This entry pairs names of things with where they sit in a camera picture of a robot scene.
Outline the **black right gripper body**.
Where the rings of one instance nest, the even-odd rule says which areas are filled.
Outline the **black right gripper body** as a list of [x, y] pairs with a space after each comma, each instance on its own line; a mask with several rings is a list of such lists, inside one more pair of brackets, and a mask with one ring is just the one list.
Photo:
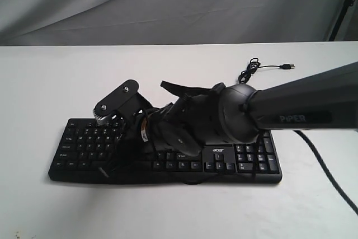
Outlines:
[[123, 140], [123, 153], [140, 156], [177, 150], [190, 157], [201, 153], [201, 145], [182, 126], [164, 119], [166, 109], [147, 109], [138, 113]]

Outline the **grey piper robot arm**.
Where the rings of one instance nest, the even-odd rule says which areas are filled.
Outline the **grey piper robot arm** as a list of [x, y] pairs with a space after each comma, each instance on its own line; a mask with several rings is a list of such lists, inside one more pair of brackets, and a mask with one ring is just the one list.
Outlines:
[[356, 129], [357, 64], [265, 90], [247, 84], [211, 88], [162, 82], [177, 100], [155, 108], [127, 80], [93, 109], [99, 125], [124, 122], [117, 150], [100, 166], [109, 176], [149, 152], [198, 156], [205, 146], [255, 142], [265, 130]]

